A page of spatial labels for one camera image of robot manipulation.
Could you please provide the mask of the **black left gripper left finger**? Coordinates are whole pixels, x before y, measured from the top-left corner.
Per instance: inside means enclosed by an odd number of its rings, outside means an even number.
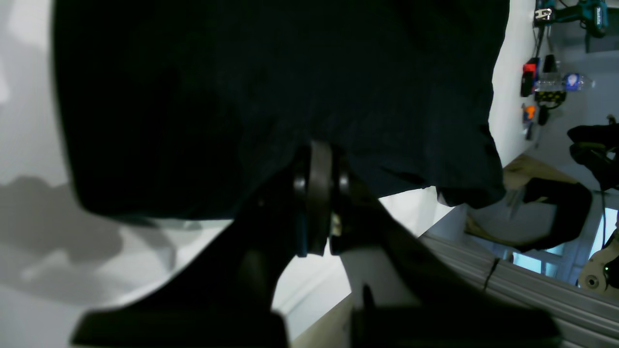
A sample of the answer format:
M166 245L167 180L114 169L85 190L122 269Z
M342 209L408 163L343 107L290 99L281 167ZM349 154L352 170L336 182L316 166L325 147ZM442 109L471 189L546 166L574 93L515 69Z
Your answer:
M80 320L75 348L285 348L272 311L295 257L322 255L322 143L300 148L234 221L143 299Z

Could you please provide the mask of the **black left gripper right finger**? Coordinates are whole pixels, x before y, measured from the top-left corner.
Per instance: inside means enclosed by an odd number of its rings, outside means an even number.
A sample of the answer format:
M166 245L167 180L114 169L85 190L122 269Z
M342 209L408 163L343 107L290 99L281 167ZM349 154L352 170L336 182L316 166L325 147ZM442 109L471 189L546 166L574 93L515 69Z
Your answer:
M321 211L350 284L350 348L557 348L550 315L493 299L380 204L342 152L319 144Z

